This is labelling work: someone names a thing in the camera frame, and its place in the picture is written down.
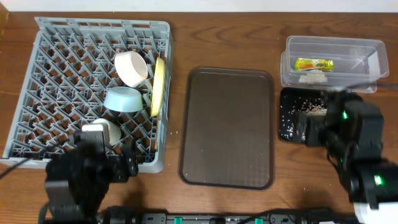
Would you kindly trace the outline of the rice and food scraps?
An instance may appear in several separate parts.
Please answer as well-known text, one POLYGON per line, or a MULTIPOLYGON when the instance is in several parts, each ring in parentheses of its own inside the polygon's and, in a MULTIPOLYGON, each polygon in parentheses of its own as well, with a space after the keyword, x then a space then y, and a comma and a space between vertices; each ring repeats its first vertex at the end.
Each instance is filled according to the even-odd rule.
POLYGON ((321 98, 283 96, 280 100, 279 137, 293 141, 295 118, 298 114, 326 115, 327 108, 321 98))

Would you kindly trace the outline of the white cup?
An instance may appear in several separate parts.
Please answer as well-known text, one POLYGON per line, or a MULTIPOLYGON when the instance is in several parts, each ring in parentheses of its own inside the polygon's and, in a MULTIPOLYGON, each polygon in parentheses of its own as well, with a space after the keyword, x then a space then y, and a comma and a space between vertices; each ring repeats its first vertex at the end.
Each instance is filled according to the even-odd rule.
POLYGON ((93 124, 105 124, 108 127, 109 145, 115 146, 121 139, 121 129, 114 123, 104 118, 99 118, 93 121, 93 124))

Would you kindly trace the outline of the wooden chopstick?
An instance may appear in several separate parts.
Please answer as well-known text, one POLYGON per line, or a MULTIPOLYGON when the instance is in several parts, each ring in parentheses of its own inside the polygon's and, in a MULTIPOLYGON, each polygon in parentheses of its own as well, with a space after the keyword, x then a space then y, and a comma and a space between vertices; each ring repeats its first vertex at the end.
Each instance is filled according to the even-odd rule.
POLYGON ((154 124, 156 124, 156 129, 155 129, 154 149, 155 149, 155 151, 158 151, 158 137, 159 137, 159 130, 160 130, 160 128, 159 128, 159 123, 160 123, 159 115, 157 115, 155 117, 155 119, 156 119, 156 123, 154 123, 154 124))

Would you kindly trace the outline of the green snack wrapper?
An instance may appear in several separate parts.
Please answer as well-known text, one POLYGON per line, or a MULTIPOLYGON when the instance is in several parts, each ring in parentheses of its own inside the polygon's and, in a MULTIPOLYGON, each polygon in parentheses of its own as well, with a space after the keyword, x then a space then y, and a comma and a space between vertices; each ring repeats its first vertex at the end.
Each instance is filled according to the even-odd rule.
POLYGON ((332 72, 334 67, 332 60, 325 59, 298 58, 295 63, 295 70, 298 71, 321 70, 332 72))

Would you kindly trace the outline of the light blue bowl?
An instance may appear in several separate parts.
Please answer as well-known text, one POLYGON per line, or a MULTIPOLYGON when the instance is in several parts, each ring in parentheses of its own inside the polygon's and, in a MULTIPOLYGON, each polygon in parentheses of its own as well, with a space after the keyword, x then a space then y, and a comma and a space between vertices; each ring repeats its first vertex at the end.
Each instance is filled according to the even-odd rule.
POLYGON ((143 109, 142 95, 134 88, 116 86, 107 90, 103 105, 113 111, 133 113, 143 109))

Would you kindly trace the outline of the yellow plate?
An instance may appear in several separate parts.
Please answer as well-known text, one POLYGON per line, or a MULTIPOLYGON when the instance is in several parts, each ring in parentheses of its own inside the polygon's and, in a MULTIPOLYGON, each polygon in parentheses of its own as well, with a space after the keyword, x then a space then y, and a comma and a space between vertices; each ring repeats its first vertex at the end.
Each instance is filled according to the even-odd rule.
POLYGON ((154 72, 154 84, 152 87, 152 99, 151 99, 151 110, 150 115, 152 117, 157 116, 160 112, 162 104, 163 89, 165 80, 165 61, 160 57, 156 60, 155 72, 154 72))

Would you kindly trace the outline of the pink bowl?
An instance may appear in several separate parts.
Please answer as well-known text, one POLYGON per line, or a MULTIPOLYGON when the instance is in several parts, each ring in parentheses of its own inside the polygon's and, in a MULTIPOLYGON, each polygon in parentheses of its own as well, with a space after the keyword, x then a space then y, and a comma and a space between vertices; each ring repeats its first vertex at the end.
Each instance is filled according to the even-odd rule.
POLYGON ((129 87, 135 88, 147 79, 147 64, 135 51, 116 54, 114 66, 119 78, 129 87))

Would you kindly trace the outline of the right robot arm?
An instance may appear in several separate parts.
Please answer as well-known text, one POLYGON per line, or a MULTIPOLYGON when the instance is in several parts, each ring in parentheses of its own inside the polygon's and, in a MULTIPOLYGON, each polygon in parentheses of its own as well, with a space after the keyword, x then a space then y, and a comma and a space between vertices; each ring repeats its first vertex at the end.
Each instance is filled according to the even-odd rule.
POLYGON ((397 164, 382 158, 384 117, 355 93, 326 92, 326 114, 295 117, 293 140, 323 146, 360 223, 397 221, 397 164))

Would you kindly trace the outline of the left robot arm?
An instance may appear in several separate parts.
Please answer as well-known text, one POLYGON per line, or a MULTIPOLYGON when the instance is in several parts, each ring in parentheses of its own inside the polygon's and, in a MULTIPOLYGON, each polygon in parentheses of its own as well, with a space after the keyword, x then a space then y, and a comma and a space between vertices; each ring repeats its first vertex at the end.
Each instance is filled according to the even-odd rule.
POLYGON ((135 142, 122 153, 108 157, 102 143, 80 142, 78 147, 46 168, 45 191, 49 201, 41 208, 39 223, 129 223, 134 212, 113 206, 98 209, 111 183, 125 183, 139 171, 135 142))

